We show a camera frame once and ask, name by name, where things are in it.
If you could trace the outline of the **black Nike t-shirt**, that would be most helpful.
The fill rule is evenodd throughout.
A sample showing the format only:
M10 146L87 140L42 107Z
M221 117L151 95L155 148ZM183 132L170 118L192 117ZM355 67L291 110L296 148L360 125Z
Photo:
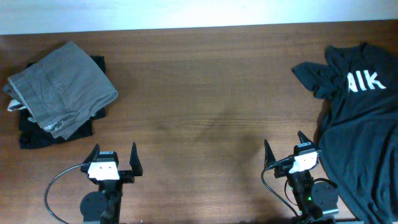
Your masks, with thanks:
M292 68L330 111L318 145L327 176L351 212L365 223L397 220L397 57L363 43L325 50L326 64Z

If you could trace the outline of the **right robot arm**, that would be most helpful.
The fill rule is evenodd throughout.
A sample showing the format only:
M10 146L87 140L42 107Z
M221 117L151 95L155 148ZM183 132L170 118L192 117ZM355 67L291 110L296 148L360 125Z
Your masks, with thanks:
M300 143L294 146L294 153L281 160L276 160L268 141L264 141L264 169L261 173L262 183L281 200L294 216L292 223L335 223L334 215L338 213L338 186L325 179L312 177L310 170L318 165L321 149L303 132L297 133ZM290 187L298 210L291 206L290 200L283 199L265 181L264 174L274 171L276 179L285 177L285 185Z

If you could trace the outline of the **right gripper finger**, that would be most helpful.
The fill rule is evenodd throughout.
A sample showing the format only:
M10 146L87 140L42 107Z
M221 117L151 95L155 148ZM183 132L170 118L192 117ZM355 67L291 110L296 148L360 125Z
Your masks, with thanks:
M297 134L300 140L300 144L298 145L298 148L300 150L317 149L317 145L313 141L311 141L308 137L306 137L306 135L304 135L303 132L299 131Z
M264 156L264 167L268 168L276 162L272 149L268 140L264 140L265 156Z

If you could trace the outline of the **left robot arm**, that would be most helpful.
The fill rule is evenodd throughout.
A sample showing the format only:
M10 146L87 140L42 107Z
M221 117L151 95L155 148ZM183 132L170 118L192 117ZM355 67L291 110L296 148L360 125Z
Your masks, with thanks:
M123 185L133 184L136 177L143 175L137 154L136 143L132 144L128 170L119 170L119 159L115 151L100 151L97 144L83 161L80 169L98 190L83 197L80 212L83 223L119 223Z

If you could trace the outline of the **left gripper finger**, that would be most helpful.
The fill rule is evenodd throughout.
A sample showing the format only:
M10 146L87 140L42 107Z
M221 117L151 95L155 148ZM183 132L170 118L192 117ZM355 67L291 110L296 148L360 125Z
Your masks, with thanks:
M83 161L84 163L91 163L96 160L100 153L100 146L99 144L96 144L93 148L93 150L90 152L90 154L87 156L87 158Z
M133 142L133 144L132 144L129 164L131 166L134 176L142 176L143 175L143 168L142 168L141 162L139 160L139 156L137 153L137 146L136 146L135 142Z

